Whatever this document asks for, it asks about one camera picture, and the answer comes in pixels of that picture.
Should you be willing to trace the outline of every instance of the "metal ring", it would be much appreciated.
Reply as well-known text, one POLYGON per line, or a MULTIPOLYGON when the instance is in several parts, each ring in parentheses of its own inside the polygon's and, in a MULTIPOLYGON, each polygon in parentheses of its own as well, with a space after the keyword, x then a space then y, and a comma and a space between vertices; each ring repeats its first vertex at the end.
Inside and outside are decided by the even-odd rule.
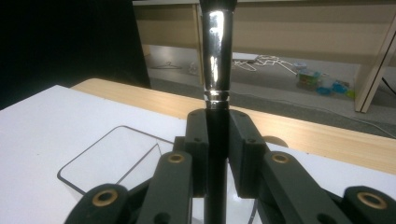
POLYGON ((93 196, 92 203, 97 207, 103 207, 114 203, 118 197, 119 194, 116 190, 104 189, 93 196))
POLYGON ((279 162, 279 163, 287 163, 289 162, 289 157, 283 155, 283 154, 274 154, 271 159, 273 161, 279 162))
POLYGON ((172 163, 179 163, 179 162, 183 162, 184 161, 184 156, 180 155, 180 154, 171 154, 168 157, 168 161, 172 162, 172 163))
POLYGON ((375 209, 386 209, 388 207, 387 202, 385 202, 384 199, 373 193, 359 192, 358 199, 367 206, 375 209))

